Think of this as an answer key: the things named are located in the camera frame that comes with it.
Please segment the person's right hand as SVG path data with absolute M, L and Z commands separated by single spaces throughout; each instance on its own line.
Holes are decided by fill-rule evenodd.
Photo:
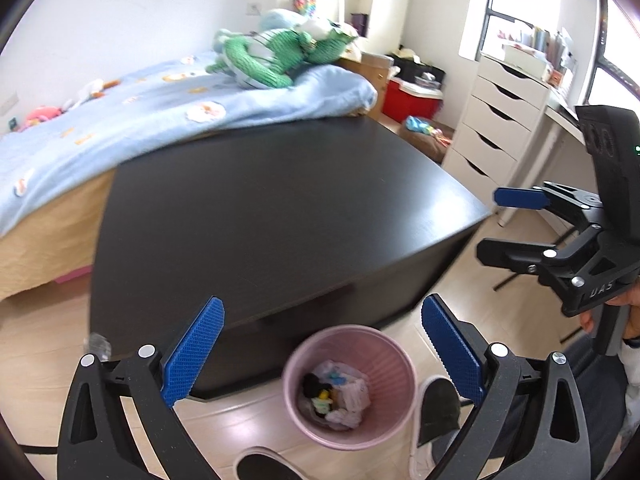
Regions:
M 612 298 L 605 303 L 609 307 L 629 306 L 628 321 L 624 330 L 624 339 L 634 339 L 640 335 L 640 290 L 639 282 L 633 288 L 623 292 L 620 296 Z M 587 333 L 594 330 L 594 322 L 591 311 L 581 313 L 579 322 L 582 329 Z

